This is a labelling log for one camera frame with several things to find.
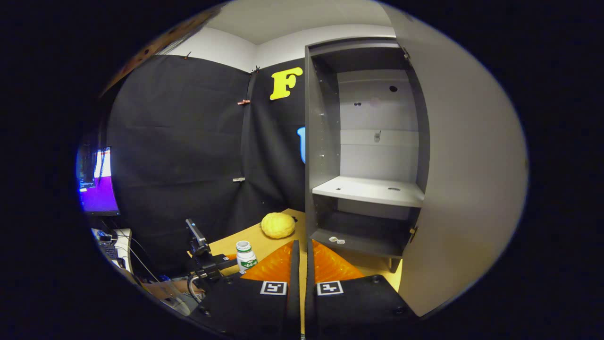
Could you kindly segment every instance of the open cabinet door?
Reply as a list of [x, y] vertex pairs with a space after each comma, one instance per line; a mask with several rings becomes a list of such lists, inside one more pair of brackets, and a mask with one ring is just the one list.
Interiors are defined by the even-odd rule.
[[470, 288], [508, 245], [527, 192], [518, 117], [495, 78], [426, 23], [382, 5], [425, 98], [429, 172], [399, 294], [418, 316]]

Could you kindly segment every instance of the white wall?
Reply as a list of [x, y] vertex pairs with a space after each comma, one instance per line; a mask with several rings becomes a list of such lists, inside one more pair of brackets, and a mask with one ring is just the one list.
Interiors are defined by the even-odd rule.
[[251, 72], [258, 46], [227, 32], [204, 27], [169, 54], [206, 59]]
[[258, 45], [254, 65], [263, 68], [303, 58], [304, 47], [316, 42], [370, 35], [394, 36], [394, 29], [378, 25], [333, 25], [298, 31]]
[[527, 192], [527, 152], [492, 75], [437, 30], [384, 9], [411, 56], [430, 126], [428, 184], [399, 288], [421, 316], [471, 287], [507, 246]]

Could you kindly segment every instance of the ceiling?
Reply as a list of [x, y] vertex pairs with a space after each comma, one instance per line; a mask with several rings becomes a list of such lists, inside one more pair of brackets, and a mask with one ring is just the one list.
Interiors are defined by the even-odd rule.
[[382, 6], [370, 0], [235, 0], [206, 27], [260, 45], [297, 31], [343, 24], [391, 26]]

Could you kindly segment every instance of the computer screen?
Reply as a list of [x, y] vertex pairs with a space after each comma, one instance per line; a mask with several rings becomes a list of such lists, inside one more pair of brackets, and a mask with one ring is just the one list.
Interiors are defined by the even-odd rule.
[[81, 155], [78, 155], [77, 174], [80, 181], [80, 201], [84, 212], [91, 215], [119, 215], [111, 182], [111, 150], [97, 152], [97, 165], [92, 181], [86, 182], [82, 173]]

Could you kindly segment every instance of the cabinet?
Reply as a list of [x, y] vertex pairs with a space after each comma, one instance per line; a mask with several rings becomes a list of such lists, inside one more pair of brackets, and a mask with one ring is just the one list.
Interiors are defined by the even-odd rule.
[[392, 37], [308, 45], [305, 58], [307, 236], [391, 258], [396, 270], [429, 165], [413, 68]]

